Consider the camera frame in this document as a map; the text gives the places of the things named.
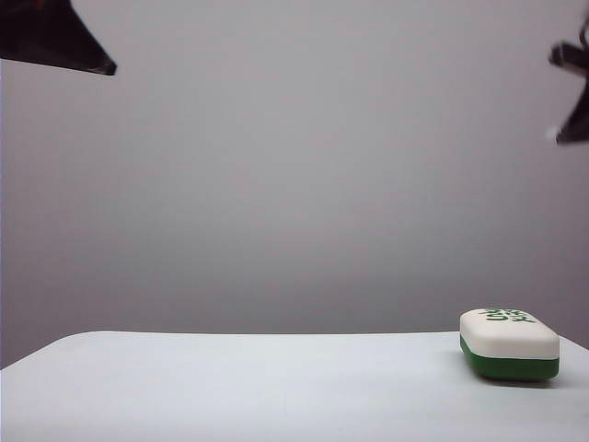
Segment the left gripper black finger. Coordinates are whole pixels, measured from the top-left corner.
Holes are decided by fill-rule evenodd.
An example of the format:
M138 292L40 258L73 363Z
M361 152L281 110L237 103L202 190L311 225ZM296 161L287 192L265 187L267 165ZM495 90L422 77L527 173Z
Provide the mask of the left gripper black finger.
M37 48L26 48L24 51L1 51L4 60L28 64L48 65L63 69L89 72L91 74L114 76L117 71L116 63L104 52L98 55L83 53L62 53L39 51Z
M107 54L69 1L3 1L1 51Z

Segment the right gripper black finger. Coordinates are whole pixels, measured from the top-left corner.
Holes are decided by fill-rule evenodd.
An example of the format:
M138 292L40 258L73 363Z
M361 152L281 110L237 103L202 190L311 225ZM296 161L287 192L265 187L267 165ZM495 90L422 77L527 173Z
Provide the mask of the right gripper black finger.
M588 46L568 41L554 43L549 50L549 63L579 77L588 77Z
M548 129L546 138L556 145L588 142L588 79L585 79L581 94L570 115L561 126Z

